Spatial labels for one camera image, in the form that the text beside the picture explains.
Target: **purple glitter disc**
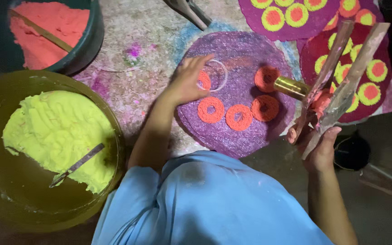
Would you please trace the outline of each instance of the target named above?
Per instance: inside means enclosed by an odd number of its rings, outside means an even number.
[[[226,86],[211,96],[219,98],[225,112],[235,104],[250,108],[254,98],[265,93],[258,90],[253,80],[257,70],[265,65],[276,67],[281,74],[292,77],[284,54],[265,36],[251,32],[215,32],[199,38],[189,48],[184,58],[214,53],[215,59],[222,62],[228,70]],[[211,78],[211,89],[224,78],[223,69],[209,62],[204,67]],[[271,92],[270,96],[279,101],[279,113],[270,122],[253,119],[244,131],[232,130],[225,122],[225,116],[214,124],[203,122],[197,107],[200,100],[178,107],[181,124],[202,145],[230,157],[245,157],[266,146],[277,138],[288,126],[294,115],[294,99],[280,93]]]
[[[296,0],[295,3],[302,3],[303,0]],[[319,34],[326,24],[334,17],[340,2],[337,0],[328,0],[326,5],[317,11],[308,11],[309,18],[305,25],[301,27],[289,26],[286,22],[279,31],[268,31],[264,28],[261,16],[265,9],[259,9],[252,5],[250,0],[238,0],[241,12],[246,18],[247,24],[252,30],[267,36],[270,40],[290,41],[299,38],[314,37]],[[280,7],[275,1],[270,6],[279,8],[285,14],[288,7]]]

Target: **wooden handle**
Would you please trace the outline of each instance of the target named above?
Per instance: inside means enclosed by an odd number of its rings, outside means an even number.
[[[41,36],[43,36],[47,40],[53,42],[58,47],[61,47],[66,52],[69,53],[70,51],[72,51],[72,47],[69,44],[67,44],[65,41],[61,40],[60,38],[54,36],[51,32],[36,25],[33,21],[29,20],[27,17],[19,14],[18,12],[16,12],[13,9],[10,9],[10,14],[13,17],[18,17],[18,18],[22,19],[26,25],[32,27],[38,34],[40,34]]]

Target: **wrist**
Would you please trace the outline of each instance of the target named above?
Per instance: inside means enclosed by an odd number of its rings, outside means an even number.
[[[157,98],[157,103],[165,105],[167,107],[172,107],[173,109],[175,109],[179,105],[178,100],[175,98],[175,96],[173,96],[173,94],[168,91],[168,89],[164,90],[160,94],[160,96]]]

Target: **orange dough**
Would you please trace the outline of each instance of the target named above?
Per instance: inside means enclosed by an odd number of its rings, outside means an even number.
[[[206,72],[200,71],[199,77],[197,79],[202,82],[202,87],[204,88],[204,90],[210,90],[211,79],[210,79],[210,76]]]
[[[279,102],[271,96],[258,96],[252,102],[252,114],[258,121],[269,122],[276,117],[278,112]]]
[[[261,92],[270,93],[275,91],[273,84],[279,76],[280,71],[278,69],[267,65],[258,69],[254,82]]]
[[[215,111],[213,113],[208,113],[208,107],[214,107]],[[207,123],[216,123],[225,114],[225,107],[221,100],[216,97],[206,97],[201,100],[197,106],[197,115],[199,118]]]
[[[235,115],[240,113],[241,116],[238,121],[235,120]],[[225,115],[226,124],[235,131],[243,131],[247,129],[252,123],[252,112],[249,107],[241,104],[231,106]]]

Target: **metal tool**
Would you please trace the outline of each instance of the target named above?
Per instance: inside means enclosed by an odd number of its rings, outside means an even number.
[[[316,125],[317,133],[308,143],[308,146],[302,155],[302,159],[307,158],[308,154],[318,145],[324,132],[333,127],[338,119],[351,106],[354,93],[359,84],[359,80],[364,74],[364,71],[367,68],[367,64],[373,59],[373,55],[384,38],[389,25],[389,23],[377,23],[371,29],[355,62],[353,62],[349,72],[341,82],[340,86],[335,90],[334,95],[331,97],[331,102],[318,120]],[[302,99],[302,113],[297,121],[297,136],[294,140],[295,143],[297,142],[303,127],[308,125],[309,122],[315,118],[315,113],[310,110],[310,106],[317,99],[317,95],[324,88],[324,86],[328,82],[332,82],[338,60],[340,59],[340,56],[346,47],[350,34],[353,31],[353,27],[354,22],[352,21],[348,20],[342,22],[340,31],[337,33],[328,58],[323,64],[323,67],[321,68],[321,71],[317,77],[317,81],[311,87],[306,97]]]
[[[193,22],[204,31],[211,24],[211,19],[192,0],[164,0],[173,10]]]
[[[26,25],[32,27],[38,34],[40,34],[41,36],[43,36],[47,40],[53,42],[58,47],[61,47],[64,51],[66,51],[68,53],[70,51],[72,51],[72,47],[69,44],[67,44],[65,41],[63,41],[60,38],[54,36],[51,32],[41,28],[40,26],[35,24],[33,21],[31,21],[27,17],[19,14],[15,10],[10,9],[10,15],[12,15],[13,17],[18,17],[18,18],[22,19]]]
[[[49,188],[52,188],[54,186],[59,185],[64,178],[66,178],[68,175],[72,174],[75,170],[79,169],[83,164],[85,164],[88,160],[90,160],[92,157],[94,157],[96,154],[98,154],[103,148],[105,148],[103,143],[100,143],[99,145],[95,146],[89,153],[87,153],[82,159],[80,159],[78,162],[73,164],[68,170],[66,170],[64,173],[56,175],[54,177],[54,180],[52,183],[49,185]]]

